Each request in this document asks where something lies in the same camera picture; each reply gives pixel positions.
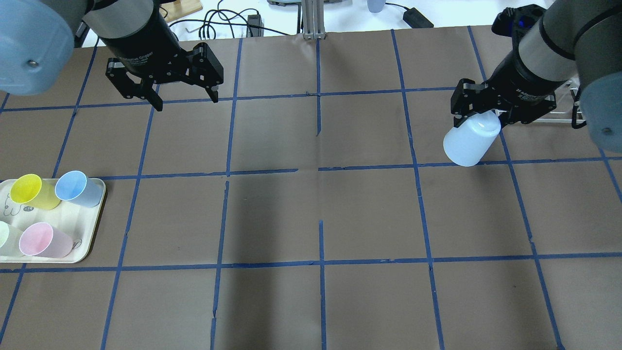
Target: wooden board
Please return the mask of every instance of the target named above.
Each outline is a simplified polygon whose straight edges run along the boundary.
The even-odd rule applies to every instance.
[[[201,11],[203,5],[200,0],[176,0],[167,4],[162,4],[162,8],[169,12],[166,16],[166,22],[170,23],[191,13]],[[166,11],[160,9],[160,13],[164,16]]]

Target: pink cup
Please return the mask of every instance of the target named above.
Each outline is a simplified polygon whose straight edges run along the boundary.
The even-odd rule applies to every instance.
[[[62,258],[73,248],[73,239],[47,222],[30,225],[19,239],[19,250],[31,257]]]

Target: black cable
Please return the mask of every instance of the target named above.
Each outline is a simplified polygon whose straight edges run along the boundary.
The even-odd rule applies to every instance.
[[[248,20],[246,18],[244,18],[241,14],[239,14],[239,13],[237,13],[235,11],[232,11],[232,10],[224,10],[224,9],[222,9],[222,10],[215,10],[214,13],[210,16],[210,20],[207,23],[211,23],[212,18],[214,18],[214,16],[216,14],[221,14],[222,12],[231,12],[233,14],[236,14],[234,17],[231,17],[231,18],[233,19],[233,18],[239,16],[242,19],[242,21],[244,21],[244,23],[246,23],[246,28],[248,28],[248,24],[249,24]],[[233,32],[233,23],[231,23],[230,20],[228,20],[228,23],[229,23],[229,28],[231,29],[231,36],[235,38],[235,34]]]
[[[172,27],[175,24],[181,23],[181,22],[202,22],[205,23],[206,21],[202,20],[202,19],[180,19],[179,21],[175,21],[171,24],[169,24],[169,27]],[[220,23],[220,22],[212,22],[211,24],[224,24],[224,25],[228,25],[228,23]],[[282,35],[291,35],[288,33],[283,33],[283,32],[279,32],[276,31],[274,29],[270,29],[270,28],[266,28],[266,27],[261,27],[261,26],[255,26],[254,24],[243,24],[243,23],[231,23],[232,26],[248,26],[250,28],[257,28],[257,29],[263,29],[265,31],[269,31],[269,32],[275,32],[278,34],[282,34]]]
[[[577,89],[577,94],[573,98],[574,104],[572,106],[572,120],[570,121],[570,126],[572,126],[572,128],[575,130],[583,128],[585,125],[587,125],[587,121],[583,121],[583,123],[577,124],[577,112],[579,110],[579,105],[577,102],[579,101],[579,98],[581,98],[581,87]]]
[[[164,12],[166,12],[166,14],[164,15],[164,18],[166,18],[166,16],[169,15],[169,12],[162,6],[160,6],[160,10],[164,10]]]
[[[248,8],[248,9],[243,9],[240,12],[235,12],[232,10],[227,10],[227,9],[221,9],[220,8],[220,4],[223,2],[224,0],[219,0],[218,4],[216,5],[216,9],[211,9],[209,11],[207,11],[205,13],[205,17],[203,18],[203,20],[205,21],[205,24],[203,26],[201,26],[201,32],[199,33],[199,38],[201,38],[201,34],[203,34],[203,37],[205,37],[205,26],[209,26],[212,23],[212,19],[214,18],[215,14],[218,14],[218,17],[222,20],[222,21],[227,21],[229,24],[229,28],[231,30],[231,36],[235,38],[235,33],[233,32],[233,24],[231,23],[231,20],[236,19],[237,17],[242,18],[242,20],[247,23],[246,28],[248,29],[248,21],[244,18],[244,16],[242,16],[242,14],[246,11],[255,11],[255,13],[257,15],[259,15],[259,10],[254,9],[254,8]],[[233,17],[229,17],[225,14],[225,12],[229,12],[234,14],[235,16]]]
[[[408,7],[406,7],[406,6],[404,6],[404,5],[394,4],[394,3],[392,3],[392,2],[386,2],[385,4],[387,4],[387,5],[393,5],[393,6],[399,6],[399,7],[403,8],[403,9],[406,9],[406,11],[410,10]]]
[[[198,33],[199,33],[199,34],[198,34],[199,39],[204,39],[204,40],[209,39],[209,38],[210,38],[210,35],[209,35],[209,34],[210,34],[210,29],[214,32],[214,39],[216,39],[216,28],[214,28],[214,26],[213,26],[213,25],[211,25],[211,24],[207,27],[207,34],[208,34],[208,35],[207,35],[207,38],[205,38],[205,39],[204,39],[204,38],[201,36],[201,31],[199,31],[199,32],[198,32]]]

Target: plastic cup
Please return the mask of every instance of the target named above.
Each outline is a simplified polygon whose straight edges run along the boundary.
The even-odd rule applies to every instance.
[[[89,208],[98,205],[103,195],[103,188],[79,170],[61,176],[54,191],[63,201]]]
[[[501,122],[493,111],[475,114],[445,135],[445,154],[460,166],[474,166],[500,132]]]
[[[35,174],[20,177],[11,187],[11,199],[17,204],[50,210],[60,204],[54,194],[54,186]]]
[[[3,257],[21,257],[24,254],[19,250],[19,237],[22,235],[17,227],[0,221],[0,255]]]
[[[372,13],[378,13],[383,10],[386,0],[367,0],[367,9]]]
[[[73,248],[73,239],[47,222],[30,225],[19,239],[19,250],[30,257],[62,258]]]

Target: blue cup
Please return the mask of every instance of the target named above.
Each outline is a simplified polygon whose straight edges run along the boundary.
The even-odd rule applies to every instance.
[[[73,170],[61,176],[54,189],[56,196],[83,207],[94,207],[100,203],[103,188],[89,179],[83,172]]]

